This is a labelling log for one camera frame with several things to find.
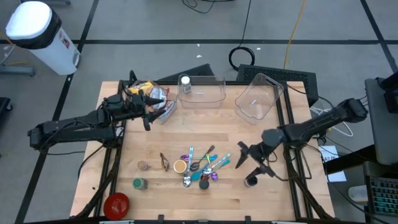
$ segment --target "spoon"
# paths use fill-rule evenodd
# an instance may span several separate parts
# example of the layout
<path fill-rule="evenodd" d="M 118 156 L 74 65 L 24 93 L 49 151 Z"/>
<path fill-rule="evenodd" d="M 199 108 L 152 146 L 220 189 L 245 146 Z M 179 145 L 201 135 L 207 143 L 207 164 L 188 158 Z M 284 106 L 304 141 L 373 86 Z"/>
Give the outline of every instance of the spoon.
<path fill-rule="evenodd" d="M 218 166 L 218 164 L 224 162 L 224 160 L 226 160 L 231 155 L 232 155 L 232 153 L 228 153 L 227 155 L 225 155 L 222 159 L 220 159 L 218 162 L 216 162 L 216 164 L 214 164 L 212 167 L 209 167 L 209 168 L 205 169 L 203 171 L 203 174 L 210 175 L 213 172 L 213 168 L 214 167 L 216 167 L 216 166 Z"/>
<path fill-rule="evenodd" d="M 206 156 L 208 156 L 208 154 L 214 149 L 214 146 L 210 146 L 209 150 L 207 150 L 207 152 L 205 153 L 205 155 L 198 161 L 198 162 L 194 162 L 191 166 L 190 169 L 192 171 L 196 171 L 199 169 L 200 167 L 200 161 L 202 161 L 202 159 L 204 159 Z"/>
<path fill-rule="evenodd" d="M 188 162 L 188 160 L 189 160 L 189 155 L 182 155 L 182 156 L 180 156 L 180 159 L 184 160 L 185 162 Z M 198 159 L 201 159 L 201 158 L 199 158 L 199 157 L 194 157 L 194 158 L 192 158 L 192 160 L 198 160 Z M 215 154 L 215 155 L 213 155 L 213 156 L 210 156 L 210 160 L 211 160 L 211 161 L 214 161 L 214 160 L 216 160 L 216 159 L 217 159 L 217 154 Z"/>
<path fill-rule="evenodd" d="M 191 175 L 191 179 L 194 180 L 194 181 L 199 180 L 200 176 L 201 176 L 201 173 L 207 168 L 208 165 L 209 164 L 206 164 L 202 169 L 200 169 L 199 171 L 194 172 Z"/>
<path fill-rule="evenodd" d="M 222 163 L 221 166 L 219 166 L 219 167 L 217 167 L 217 168 L 215 168 L 215 169 L 213 170 L 213 172 L 211 173 L 211 178 L 212 178 L 213 180 L 217 180 L 217 179 L 218 179 L 218 175 L 217 175 L 216 171 L 217 171 L 219 168 L 225 166 L 226 164 L 229 164 L 229 159 L 227 159 L 224 163 Z"/>
<path fill-rule="evenodd" d="M 191 166 L 192 156 L 193 156 L 193 146 L 191 146 L 191 148 L 189 149 L 188 167 Z M 189 176 L 189 169 L 186 169 L 184 172 L 183 184 L 184 184 L 184 187 L 189 187 L 192 184 L 191 177 Z"/>

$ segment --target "cup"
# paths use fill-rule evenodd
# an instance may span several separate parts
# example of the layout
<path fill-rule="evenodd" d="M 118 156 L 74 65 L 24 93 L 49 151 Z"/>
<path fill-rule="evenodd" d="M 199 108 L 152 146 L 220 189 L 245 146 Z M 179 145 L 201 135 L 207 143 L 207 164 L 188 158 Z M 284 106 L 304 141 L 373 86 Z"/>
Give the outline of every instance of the cup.
<path fill-rule="evenodd" d="M 249 179 L 244 180 L 244 185 L 246 187 L 253 187 L 258 183 L 257 177 L 250 177 Z"/>
<path fill-rule="evenodd" d="M 135 178 L 132 181 L 132 186 L 138 190 L 145 190 L 148 188 L 148 181 L 144 178 Z"/>
<path fill-rule="evenodd" d="M 138 169 L 140 169 L 140 170 L 148 169 L 148 164 L 146 162 L 144 162 L 144 161 L 139 161 L 137 163 L 137 166 L 138 166 Z"/>
<path fill-rule="evenodd" d="M 187 163 L 182 159 L 179 159 L 174 162 L 173 168 L 176 173 L 183 174 L 187 169 Z"/>

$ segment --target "white trash can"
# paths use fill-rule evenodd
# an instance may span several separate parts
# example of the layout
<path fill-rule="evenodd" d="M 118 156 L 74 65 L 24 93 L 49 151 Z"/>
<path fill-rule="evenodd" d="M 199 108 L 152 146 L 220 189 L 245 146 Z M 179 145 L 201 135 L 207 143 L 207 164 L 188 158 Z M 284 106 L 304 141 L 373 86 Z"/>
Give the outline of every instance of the white trash can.
<path fill-rule="evenodd" d="M 11 42 L 28 49 L 59 75 L 75 73 L 80 52 L 61 27 L 61 19 L 38 1 L 20 4 L 12 14 L 6 34 Z"/>

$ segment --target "gray floor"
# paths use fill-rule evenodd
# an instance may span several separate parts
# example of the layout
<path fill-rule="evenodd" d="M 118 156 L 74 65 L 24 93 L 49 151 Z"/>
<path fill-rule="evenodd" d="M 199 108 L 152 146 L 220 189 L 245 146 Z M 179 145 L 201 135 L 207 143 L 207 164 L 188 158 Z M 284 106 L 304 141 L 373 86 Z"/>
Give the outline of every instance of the gray floor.
<path fill-rule="evenodd" d="M 398 39 L 395 0 L 367 0 L 385 39 Z M 72 0 L 71 6 L 51 4 L 62 19 L 71 39 L 79 40 L 93 0 Z M 0 29 L 4 32 L 18 1 L 0 3 Z M 198 1 L 205 10 L 210 3 Z M 240 39 L 248 1 L 216 3 L 206 15 L 186 8 L 180 0 L 99 0 L 87 39 Z M 253 0 L 246 31 L 247 39 L 288 39 L 293 29 L 300 1 Z M 295 39 L 377 40 L 359 0 L 308 0 Z M 204 63 L 217 76 L 234 80 L 228 54 L 236 44 L 86 44 L 61 119 L 79 116 L 95 107 L 100 84 L 105 80 L 126 79 L 130 69 L 143 80 L 156 80 Z M 245 45 L 255 51 L 256 65 L 282 68 L 284 44 Z M 0 45 L 0 55 L 4 55 Z M 398 46 L 389 45 L 398 57 Z M 0 222 L 15 220 L 38 152 L 29 147 L 27 130 L 52 119 L 65 77 L 56 75 L 30 53 L 17 49 L 9 62 L 26 60 L 37 70 L 28 76 L 0 76 L 0 96 L 10 97 L 14 110 L 0 132 Z M 244 52 L 237 52 L 235 63 L 249 63 Z M 377 45 L 292 45 L 287 68 L 315 72 L 319 94 L 333 103 L 349 97 L 364 96 L 366 78 L 387 77 L 392 70 L 384 52 Z M 354 137 L 335 131 L 329 137 L 357 150 L 373 143 L 370 122 L 350 125 Z M 85 143 L 61 144 L 56 152 L 84 150 Z M 82 154 L 48 157 L 40 176 L 26 221 L 68 218 L 77 183 L 77 169 Z M 363 184 L 361 167 L 346 171 L 348 181 L 334 184 L 346 192 L 350 186 Z M 342 220 L 364 221 L 364 215 L 331 189 L 333 206 Z"/>

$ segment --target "brown spoon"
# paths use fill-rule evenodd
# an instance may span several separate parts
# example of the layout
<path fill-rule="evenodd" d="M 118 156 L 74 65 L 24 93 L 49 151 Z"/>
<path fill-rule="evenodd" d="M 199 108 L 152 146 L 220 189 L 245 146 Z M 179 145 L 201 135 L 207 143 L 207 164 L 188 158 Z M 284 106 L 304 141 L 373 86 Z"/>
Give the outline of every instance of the brown spoon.
<path fill-rule="evenodd" d="M 214 146 L 210 146 L 209 150 L 207 150 L 207 152 L 205 153 L 205 155 L 204 155 L 198 162 L 194 162 L 194 163 L 191 165 L 190 170 L 192 170 L 192 171 L 198 170 L 199 167 L 200 167 L 200 161 L 201 161 L 202 159 L 204 159 L 204 158 L 206 157 L 206 155 L 209 154 L 214 148 L 215 148 Z"/>

